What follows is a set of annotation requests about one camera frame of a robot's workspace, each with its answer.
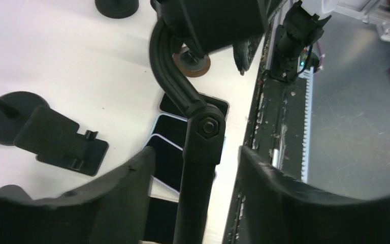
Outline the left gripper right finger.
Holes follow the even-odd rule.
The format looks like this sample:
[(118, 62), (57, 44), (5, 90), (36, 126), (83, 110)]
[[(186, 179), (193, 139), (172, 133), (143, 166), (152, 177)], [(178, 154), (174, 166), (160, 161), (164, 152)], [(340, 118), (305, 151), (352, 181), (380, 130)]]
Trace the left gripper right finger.
[(224, 243), (390, 243), (390, 196), (336, 195), (241, 146)]

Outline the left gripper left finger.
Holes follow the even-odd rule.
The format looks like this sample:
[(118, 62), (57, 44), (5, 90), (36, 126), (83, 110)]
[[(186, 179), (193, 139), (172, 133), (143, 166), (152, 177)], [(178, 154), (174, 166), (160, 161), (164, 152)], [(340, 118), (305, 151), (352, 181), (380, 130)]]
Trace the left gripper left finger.
[(154, 150), (56, 198), (0, 188), (0, 243), (139, 243), (148, 214)]

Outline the cream cased phone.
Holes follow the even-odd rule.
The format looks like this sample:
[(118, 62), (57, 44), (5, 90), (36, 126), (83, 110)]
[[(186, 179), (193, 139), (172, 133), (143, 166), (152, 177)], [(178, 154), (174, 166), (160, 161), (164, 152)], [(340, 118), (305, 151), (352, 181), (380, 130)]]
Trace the cream cased phone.
[(143, 241), (173, 243), (178, 203), (150, 198)]

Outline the lilac cased phone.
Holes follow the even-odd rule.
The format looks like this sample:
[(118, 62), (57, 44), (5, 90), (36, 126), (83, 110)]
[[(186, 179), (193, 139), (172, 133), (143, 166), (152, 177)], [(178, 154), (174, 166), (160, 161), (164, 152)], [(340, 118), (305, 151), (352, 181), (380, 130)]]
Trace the lilac cased phone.
[(145, 146), (153, 148), (155, 152), (154, 177), (179, 193), (183, 172), (182, 147), (160, 134), (152, 134)]

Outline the black folding phone stand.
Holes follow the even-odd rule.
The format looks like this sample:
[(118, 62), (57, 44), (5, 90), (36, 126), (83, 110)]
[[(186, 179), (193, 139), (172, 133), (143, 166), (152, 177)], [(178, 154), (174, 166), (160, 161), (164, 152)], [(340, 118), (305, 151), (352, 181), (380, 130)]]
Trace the black folding phone stand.
[(109, 144), (55, 110), (38, 106), (14, 139), (16, 147), (36, 154), (36, 160), (88, 176), (95, 176)]

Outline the light blue cased phone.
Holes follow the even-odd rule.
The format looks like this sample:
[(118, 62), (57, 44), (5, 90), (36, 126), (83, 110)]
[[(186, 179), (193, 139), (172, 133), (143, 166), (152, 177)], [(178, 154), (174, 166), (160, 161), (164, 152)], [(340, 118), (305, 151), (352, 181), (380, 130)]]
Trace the light blue cased phone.
[(186, 140), (187, 120), (161, 113), (156, 118), (151, 135), (158, 134), (183, 149)]

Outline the white cased phone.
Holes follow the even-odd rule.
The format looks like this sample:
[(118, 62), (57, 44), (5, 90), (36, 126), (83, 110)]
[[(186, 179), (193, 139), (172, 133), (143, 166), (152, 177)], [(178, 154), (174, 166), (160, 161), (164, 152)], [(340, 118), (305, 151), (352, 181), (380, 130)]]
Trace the white cased phone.
[[(225, 118), (227, 117), (227, 114), (229, 111), (228, 102), (214, 98), (214, 97), (207, 96), (205, 94), (201, 94), (201, 97), (208, 104), (211, 104), (211, 105), (217, 107), (221, 111), (221, 113), (224, 115)], [(187, 120), (187, 118), (183, 115), (183, 113), (177, 108), (177, 106), (171, 101), (171, 99), (166, 94), (163, 95), (163, 97), (159, 103), (159, 109), (163, 113), (171, 114), (173, 116)]]

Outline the black round clamp stand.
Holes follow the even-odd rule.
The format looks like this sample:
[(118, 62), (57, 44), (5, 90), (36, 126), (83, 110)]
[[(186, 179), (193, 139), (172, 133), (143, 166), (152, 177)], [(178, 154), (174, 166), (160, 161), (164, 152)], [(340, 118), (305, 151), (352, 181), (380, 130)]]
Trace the black round clamp stand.
[(0, 145), (14, 145), (14, 139), (38, 106), (49, 105), (41, 96), (28, 91), (0, 96)]

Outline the dark phone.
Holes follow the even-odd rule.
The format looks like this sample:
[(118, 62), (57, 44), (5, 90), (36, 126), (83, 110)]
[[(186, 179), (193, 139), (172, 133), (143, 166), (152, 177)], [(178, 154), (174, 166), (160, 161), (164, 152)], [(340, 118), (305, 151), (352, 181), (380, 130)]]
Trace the dark phone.
[(233, 45), (233, 55), (240, 75), (250, 69), (263, 35), (255, 35)]

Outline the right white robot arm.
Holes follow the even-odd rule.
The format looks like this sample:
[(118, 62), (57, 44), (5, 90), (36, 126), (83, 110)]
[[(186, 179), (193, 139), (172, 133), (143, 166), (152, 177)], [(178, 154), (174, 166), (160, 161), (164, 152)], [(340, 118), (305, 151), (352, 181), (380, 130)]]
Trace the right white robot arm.
[(338, 1), (297, 1), (276, 31), (270, 77), (293, 84), (308, 66), (313, 44), (323, 35)]

